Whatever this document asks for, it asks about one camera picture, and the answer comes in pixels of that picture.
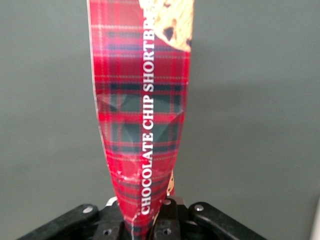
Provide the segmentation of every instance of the gray background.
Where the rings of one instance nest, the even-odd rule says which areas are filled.
[[[114,195],[85,1],[0,3],[0,239]],[[320,1],[196,0],[176,193],[306,240],[320,193]]]

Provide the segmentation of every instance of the cookie package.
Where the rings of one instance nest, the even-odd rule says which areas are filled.
[[[167,194],[173,194],[194,0],[87,0],[87,5],[106,162],[128,233],[145,240]]]

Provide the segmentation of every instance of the crumpled plastic wrapper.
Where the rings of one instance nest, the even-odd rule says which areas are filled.
[[[145,240],[173,188],[194,2],[87,2],[93,91],[106,162],[128,232],[134,240]]]

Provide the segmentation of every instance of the cookie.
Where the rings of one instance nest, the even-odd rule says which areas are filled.
[[[148,0],[139,0],[141,8],[149,8]],[[194,0],[154,0],[154,33],[171,47],[190,52]]]

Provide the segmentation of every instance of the black mechanical part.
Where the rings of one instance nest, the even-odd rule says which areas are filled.
[[[195,223],[215,233],[219,240],[266,240],[206,202],[192,204],[189,214]]]
[[[73,232],[97,219],[98,215],[98,208],[95,205],[82,204],[18,240],[69,240],[72,239]]]
[[[153,240],[181,240],[178,206],[175,200],[164,200],[151,235]]]
[[[131,240],[118,202],[80,205],[18,240]],[[166,198],[148,240],[266,240],[206,202]]]

